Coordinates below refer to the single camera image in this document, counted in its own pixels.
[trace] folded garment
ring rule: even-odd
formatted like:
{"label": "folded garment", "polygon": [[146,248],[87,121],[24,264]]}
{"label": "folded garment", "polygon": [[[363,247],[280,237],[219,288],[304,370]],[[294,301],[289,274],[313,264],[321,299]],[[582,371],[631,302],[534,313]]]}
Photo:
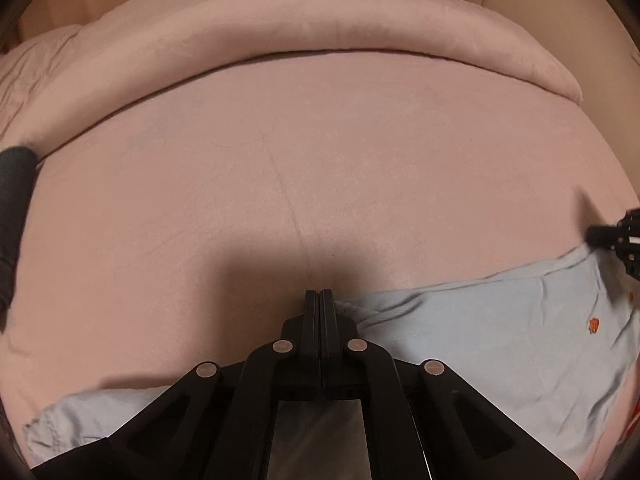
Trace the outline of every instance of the folded garment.
{"label": "folded garment", "polygon": [[[472,282],[336,302],[395,358],[440,359],[573,469],[604,429],[640,350],[638,284],[581,246]],[[163,390],[65,397],[24,428],[34,459],[112,433]],[[281,403],[270,478],[368,478],[357,402]]]}

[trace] bed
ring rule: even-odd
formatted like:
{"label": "bed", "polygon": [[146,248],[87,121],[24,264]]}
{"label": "bed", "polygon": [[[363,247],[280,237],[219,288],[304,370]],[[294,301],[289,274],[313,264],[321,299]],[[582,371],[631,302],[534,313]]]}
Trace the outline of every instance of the bed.
{"label": "bed", "polygon": [[0,91],[0,148],[40,161],[0,340],[14,431],[242,360],[305,288],[476,280],[578,246],[585,204],[638,206],[574,76],[461,0],[130,0],[10,51]]}

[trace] orange embroidered logo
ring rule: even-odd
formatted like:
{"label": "orange embroidered logo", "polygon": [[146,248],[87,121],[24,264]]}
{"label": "orange embroidered logo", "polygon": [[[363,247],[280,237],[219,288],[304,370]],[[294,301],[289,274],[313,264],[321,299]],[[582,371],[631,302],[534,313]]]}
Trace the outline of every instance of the orange embroidered logo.
{"label": "orange embroidered logo", "polygon": [[600,327],[600,320],[597,317],[592,317],[589,320],[589,333],[595,334]]}

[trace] metal bolt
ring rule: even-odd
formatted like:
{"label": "metal bolt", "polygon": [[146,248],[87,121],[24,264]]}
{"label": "metal bolt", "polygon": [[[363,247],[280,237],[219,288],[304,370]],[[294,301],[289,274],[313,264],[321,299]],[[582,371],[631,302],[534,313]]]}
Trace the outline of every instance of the metal bolt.
{"label": "metal bolt", "polygon": [[347,348],[353,352],[364,352],[367,349],[367,342],[364,339],[351,339],[347,343]]}
{"label": "metal bolt", "polygon": [[278,354],[286,354],[293,350],[293,343],[291,341],[287,341],[286,339],[279,339],[273,344],[273,351]]}
{"label": "metal bolt", "polygon": [[218,367],[213,363],[202,363],[196,368],[196,373],[203,378],[213,377],[218,371]]}
{"label": "metal bolt", "polygon": [[424,371],[431,375],[440,375],[444,372],[444,364],[440,361],[427,361],[424,364]]}

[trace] silver screw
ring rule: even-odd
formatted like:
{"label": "silver screw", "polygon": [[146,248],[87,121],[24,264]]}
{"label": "silver screw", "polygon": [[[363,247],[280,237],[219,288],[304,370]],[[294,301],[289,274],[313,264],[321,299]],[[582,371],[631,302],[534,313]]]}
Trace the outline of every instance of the silver screw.
{"label": "silver screw", "polygon": [[196,373],[203,378],[213,377],[218,371],[218,367],[213,363],[202,363],[196,368]]}
{"label": "silver screw", "polygon": [[351,339],[347,343],[347,348],[353,352],[364,352],[367,349],[367,342],[364,339]]}
{"label": "silver screw", "polygon": [[440,375],[444,372],[444,364],[440,361],[427,361],[424,364],[424,371],[431,375]]}
{"label": "silver screw", "polygon": [[286,339],[279,339],[273,344],[273,351],[278,354],[286,354],[293,350],[293,343],[291,341],[287,341]]}

